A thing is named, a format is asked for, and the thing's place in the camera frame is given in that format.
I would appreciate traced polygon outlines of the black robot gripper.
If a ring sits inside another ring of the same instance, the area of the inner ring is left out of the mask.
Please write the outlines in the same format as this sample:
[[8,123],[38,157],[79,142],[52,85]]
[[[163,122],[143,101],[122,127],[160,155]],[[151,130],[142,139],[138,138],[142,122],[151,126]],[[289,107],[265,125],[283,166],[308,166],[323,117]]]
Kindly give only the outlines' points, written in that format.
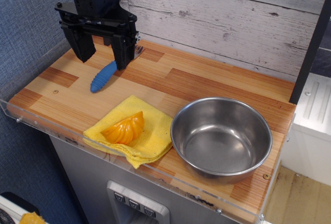
[[139,40],[137,16],[125,10],[121,0],[72,0],[58,2],[55,10],[60,25],[76,57],[85,63],[96,52],[93,36],[111,46],[117,70],[126,69],[134,59]]

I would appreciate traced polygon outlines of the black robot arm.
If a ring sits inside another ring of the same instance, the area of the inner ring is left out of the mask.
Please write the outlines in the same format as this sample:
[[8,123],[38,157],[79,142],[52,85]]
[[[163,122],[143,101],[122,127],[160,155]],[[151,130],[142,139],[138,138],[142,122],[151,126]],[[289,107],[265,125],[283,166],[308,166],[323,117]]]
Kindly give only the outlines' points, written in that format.
[[139,40],[137,16],[120,5],[121,0],[73,0],[58,2],[60,25],[67,41],[82,62],[96,52],[93,36],[102,37],[111,46],[118,70],[123,70],[134,59],[134,48]]

